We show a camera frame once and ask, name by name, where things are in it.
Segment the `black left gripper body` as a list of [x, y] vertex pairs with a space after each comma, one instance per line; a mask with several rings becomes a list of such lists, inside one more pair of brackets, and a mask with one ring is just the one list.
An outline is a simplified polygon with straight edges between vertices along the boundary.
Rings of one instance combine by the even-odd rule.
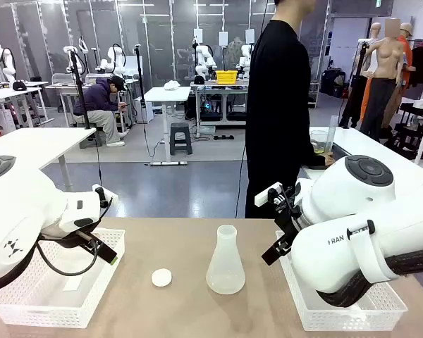
[[88, 247], [89, 240], [85, 237], [86, 234], [80, 230], [71, 232], [63, 238], [53, 237], [47, 234], [41, 234], [42, 241], [53, 241], [66, 249], [72, 249], [78, 246], [82, 248]]

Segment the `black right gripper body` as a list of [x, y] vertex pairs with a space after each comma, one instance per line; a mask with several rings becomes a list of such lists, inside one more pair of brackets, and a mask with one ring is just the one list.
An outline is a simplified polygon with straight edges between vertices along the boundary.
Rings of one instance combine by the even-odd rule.
[[274, 222], [283, 231], [283, 236], [279, 239], [276, 246], [291, 246], [293, 240], [302, 229], [299, 222], [302, 212], [295, 203], [295, 198], [300, 191], [300, 185], [289, 187], [286, 190], [281, 187], [281, 192], [274, 199], [276, 212], [278, 213]]

